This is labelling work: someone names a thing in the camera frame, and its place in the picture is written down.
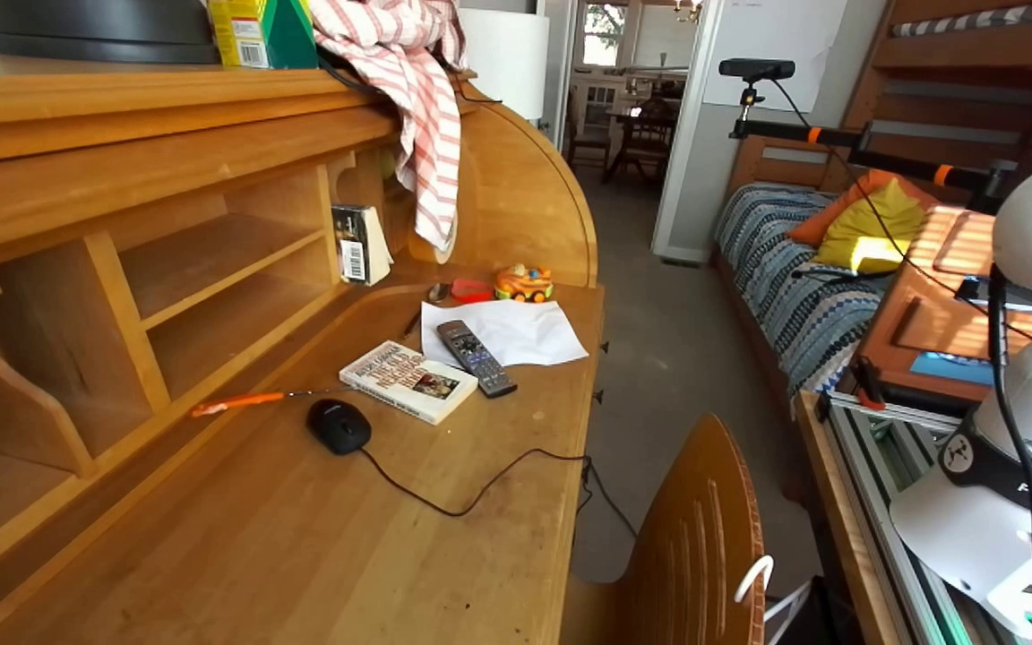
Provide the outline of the wooden roll-top desk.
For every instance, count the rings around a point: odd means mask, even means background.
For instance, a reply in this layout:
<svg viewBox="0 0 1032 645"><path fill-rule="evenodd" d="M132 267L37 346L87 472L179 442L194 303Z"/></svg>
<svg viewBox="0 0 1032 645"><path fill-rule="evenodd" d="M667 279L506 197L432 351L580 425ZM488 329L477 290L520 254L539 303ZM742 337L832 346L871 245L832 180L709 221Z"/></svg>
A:
<svg viewBox="0 0 1032 645"><path fill-rule="evenodd" d="M387 99L327 73L0 56L0 645L554 645L591 362L431 425L340 368L415 341L426 295L525 263L600 332L569 165L464 91L458 245L410 230ZM395 254L344 282L334 209ZM200 402L293 402L188 418Z"/></svg>

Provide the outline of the white paper sheet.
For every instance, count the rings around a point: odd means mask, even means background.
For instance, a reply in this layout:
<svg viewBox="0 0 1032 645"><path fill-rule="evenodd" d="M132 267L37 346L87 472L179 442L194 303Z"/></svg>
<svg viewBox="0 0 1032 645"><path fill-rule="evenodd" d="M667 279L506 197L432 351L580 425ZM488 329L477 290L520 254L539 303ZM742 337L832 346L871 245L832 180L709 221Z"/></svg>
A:
<svg viewBox="0 0 1032 645"><path fill-rule="evenodd" d="M438 325L462 320L501 365L567 365L588 355L559 300L421 303L421 355L447 362Z"/></svg>

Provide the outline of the grey remote control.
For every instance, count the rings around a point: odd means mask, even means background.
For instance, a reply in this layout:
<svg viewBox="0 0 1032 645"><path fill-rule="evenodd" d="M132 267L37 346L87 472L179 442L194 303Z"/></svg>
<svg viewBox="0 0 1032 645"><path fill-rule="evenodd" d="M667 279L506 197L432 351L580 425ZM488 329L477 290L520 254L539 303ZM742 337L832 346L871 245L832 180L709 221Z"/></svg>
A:
<svg viewBox="0 0 1032 645"><path fill-rule="evenodd" d="M501 398L516 389L516 381L501 368L501 362L477 341L477 332L462 321L441 321L438 341L451 351L451 359L477 375L484 398Z"/></svg>

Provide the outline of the white paperback book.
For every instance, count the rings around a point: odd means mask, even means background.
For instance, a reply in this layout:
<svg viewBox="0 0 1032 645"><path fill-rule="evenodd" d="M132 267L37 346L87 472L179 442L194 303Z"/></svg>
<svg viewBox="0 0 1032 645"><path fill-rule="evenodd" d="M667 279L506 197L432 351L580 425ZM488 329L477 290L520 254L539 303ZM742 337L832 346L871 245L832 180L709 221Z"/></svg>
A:
<svg viewBox="0 0 1032 645"><path fill-rule="evenodd" d="M464 398L477 394L477 381L462 368L432 362L396 341L378 341L340 368L352 389L387 402L431 425L445 424Z"/></svg>

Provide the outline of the small white black box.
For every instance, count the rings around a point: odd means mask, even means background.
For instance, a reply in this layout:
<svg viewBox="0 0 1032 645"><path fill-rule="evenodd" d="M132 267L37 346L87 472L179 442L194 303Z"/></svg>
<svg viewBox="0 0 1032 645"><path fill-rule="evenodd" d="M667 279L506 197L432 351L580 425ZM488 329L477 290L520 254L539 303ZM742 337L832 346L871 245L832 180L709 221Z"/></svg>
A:
<svg viewBox="0 0 1032 645"><path fill-rule="evenodd" d="M334 236L344 282L371 286L389 272L395 254L387 247L378 212L371 205L338 205Z"/></svg>

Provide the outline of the black computer mouse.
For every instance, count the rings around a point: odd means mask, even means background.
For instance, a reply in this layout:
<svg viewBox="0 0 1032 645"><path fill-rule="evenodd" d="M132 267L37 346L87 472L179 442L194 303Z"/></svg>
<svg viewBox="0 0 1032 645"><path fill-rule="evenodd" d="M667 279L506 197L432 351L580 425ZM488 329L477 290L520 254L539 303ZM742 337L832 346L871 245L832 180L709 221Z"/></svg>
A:
<svg viewBox="0 0 1032 645"><path fill-rule="evenodd" d="M338 398L317 398L309 417L304 425L334 450L334 455L352 455L361 450L369 444L369 418Z"/></svg>

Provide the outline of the orange pen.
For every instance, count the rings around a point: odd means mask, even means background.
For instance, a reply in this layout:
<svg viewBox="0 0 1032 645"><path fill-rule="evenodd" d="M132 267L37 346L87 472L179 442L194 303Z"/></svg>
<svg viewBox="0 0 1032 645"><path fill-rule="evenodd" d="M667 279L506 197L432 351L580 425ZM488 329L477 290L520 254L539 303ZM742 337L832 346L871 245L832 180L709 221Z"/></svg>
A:
<svg viewBox="0 0 1032 645"><path fill-rule="evenodd" d="M235 398L222 398L222 402L200 402L195 407L188 407L188 418L210 418L222 412L235 412L235 407L259 407L259 406L277 406L277 402L293 402L296 389L262 389L262 394L235 394Z"/></svg>

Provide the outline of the wooden chair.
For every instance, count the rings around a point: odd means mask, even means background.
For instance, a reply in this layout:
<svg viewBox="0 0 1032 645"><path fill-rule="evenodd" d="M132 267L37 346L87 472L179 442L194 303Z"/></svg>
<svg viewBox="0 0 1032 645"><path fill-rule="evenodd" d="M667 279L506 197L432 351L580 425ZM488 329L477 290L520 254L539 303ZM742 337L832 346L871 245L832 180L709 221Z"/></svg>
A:
<svg viewBox="0 0 1032 645"><path fill-rule="evenodd" d="M764 645L764 523L719 417L679 444L610 583L569 578L561 645Z"/></svg>

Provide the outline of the red striped cloth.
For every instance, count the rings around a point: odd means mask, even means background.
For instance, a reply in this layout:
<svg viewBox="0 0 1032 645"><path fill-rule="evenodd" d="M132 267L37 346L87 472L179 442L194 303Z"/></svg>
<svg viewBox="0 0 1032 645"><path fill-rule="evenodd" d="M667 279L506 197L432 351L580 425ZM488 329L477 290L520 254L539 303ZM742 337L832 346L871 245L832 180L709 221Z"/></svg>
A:
<svg viewBox="0 0 1032 645"><path fill-rule="evenodd" d="M315 42L396 106L396 184L415 194L415 234L447 263L458 241L462 160L451 85L464 52L458 0L309 0L309 11Z"/></svg>

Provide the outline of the striped bed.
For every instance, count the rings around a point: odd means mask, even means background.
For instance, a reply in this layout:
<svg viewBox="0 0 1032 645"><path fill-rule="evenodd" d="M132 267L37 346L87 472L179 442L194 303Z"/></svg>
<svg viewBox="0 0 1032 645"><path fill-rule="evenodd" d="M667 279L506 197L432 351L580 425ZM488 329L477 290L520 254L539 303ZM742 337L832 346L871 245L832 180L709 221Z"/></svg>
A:
<svg viewBox="0 0 1032 645"><path fill-rule="evenodd" d="M776 382L795 389L832 389L882 307L889 275L850 275L821 267L793 226L826 209L811 185L746 184L713 226L713 245L731 267L760 341L769 346Z"/></svg>

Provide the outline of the yellow pillow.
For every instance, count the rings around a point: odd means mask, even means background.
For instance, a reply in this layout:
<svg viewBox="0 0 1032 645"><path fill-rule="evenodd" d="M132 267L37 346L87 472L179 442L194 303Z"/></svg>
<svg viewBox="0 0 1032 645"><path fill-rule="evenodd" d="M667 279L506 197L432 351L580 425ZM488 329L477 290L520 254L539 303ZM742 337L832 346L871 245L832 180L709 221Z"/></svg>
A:
<svg viewBox="0 0 1032 645"><path fill-rule="evenodd" d="M929 209L932 200L917 185L885 174L826 221L813 263L850 275L892 272L901 264Z"/></svg>

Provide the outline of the yellow green cardboard box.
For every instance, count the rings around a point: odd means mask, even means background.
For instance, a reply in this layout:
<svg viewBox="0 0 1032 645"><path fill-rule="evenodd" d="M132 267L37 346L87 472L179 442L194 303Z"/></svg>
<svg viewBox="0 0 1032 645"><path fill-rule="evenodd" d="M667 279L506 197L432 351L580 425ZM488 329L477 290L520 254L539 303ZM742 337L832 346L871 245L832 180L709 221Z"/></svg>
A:
<svg viewBox="0 0 1032 645"><path fill-rule="evenodd" d="M204 0L224 67L310 67L315 34L304 0Z"/></svg>

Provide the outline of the black round container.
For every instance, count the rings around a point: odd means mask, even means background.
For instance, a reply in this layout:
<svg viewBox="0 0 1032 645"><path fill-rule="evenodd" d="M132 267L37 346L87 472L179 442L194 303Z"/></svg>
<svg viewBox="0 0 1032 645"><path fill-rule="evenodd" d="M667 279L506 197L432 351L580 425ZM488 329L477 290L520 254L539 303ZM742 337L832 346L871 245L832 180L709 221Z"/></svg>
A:
<svg viewBox="0 0 1032 645"><path fill-rule="evenodd" d="M0 0L0 52L216 64L200 0Z"/></svg>

